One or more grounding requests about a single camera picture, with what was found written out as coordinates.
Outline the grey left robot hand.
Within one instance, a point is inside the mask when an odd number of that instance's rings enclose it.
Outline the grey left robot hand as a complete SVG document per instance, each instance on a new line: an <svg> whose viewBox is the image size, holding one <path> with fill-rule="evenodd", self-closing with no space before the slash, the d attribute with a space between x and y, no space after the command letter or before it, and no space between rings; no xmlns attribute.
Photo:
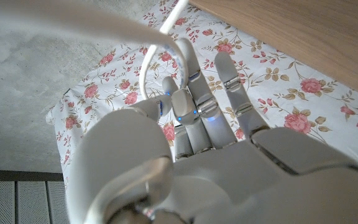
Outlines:
<svg viewBox="0 0 358 224"><path fill-rule="evenodd" d="M358 223L358 162L253 107L226 52L218 75L246 139L238 141L177 40L188 86L113 111L84 136L67 188L71 223Z"/></svg>

